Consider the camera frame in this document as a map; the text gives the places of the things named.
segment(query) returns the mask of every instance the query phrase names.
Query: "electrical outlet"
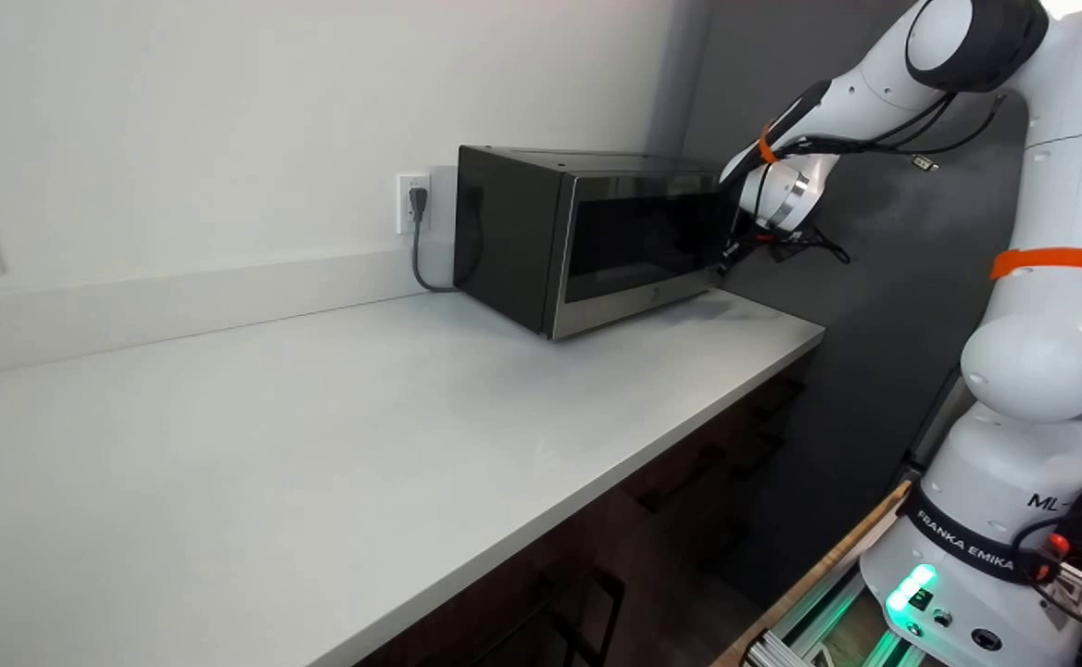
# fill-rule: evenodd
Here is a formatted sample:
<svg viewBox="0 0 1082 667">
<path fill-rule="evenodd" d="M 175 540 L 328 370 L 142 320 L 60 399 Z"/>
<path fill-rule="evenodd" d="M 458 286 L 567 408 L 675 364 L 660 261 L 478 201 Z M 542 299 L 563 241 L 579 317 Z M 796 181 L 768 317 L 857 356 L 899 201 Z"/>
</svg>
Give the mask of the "electrical outlet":
<svg viewBox="0 0 1082 667">
<path fill-rule="evenodd" d="M 431 194 L 431 172 L 400 172 L 391 178 L 391 235 L 395 238 L 413 235 L 413 209 L 407 201 L 410 188 L 424 188 Z"/>
</svg>

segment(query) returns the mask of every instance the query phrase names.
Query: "kitchen counter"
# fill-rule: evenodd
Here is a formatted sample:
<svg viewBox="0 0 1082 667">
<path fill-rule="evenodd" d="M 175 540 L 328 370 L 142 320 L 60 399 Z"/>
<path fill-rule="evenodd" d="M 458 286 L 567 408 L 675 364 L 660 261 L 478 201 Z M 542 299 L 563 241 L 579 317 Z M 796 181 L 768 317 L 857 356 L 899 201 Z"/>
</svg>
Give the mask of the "kitchen counter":
<svg viewBox="0 0 1082 667">
<path fill-rule="evenodd" d="M 0 374 L 0 667 L 350 665 L 820 346 L 407 298 Z"/>
</svg>

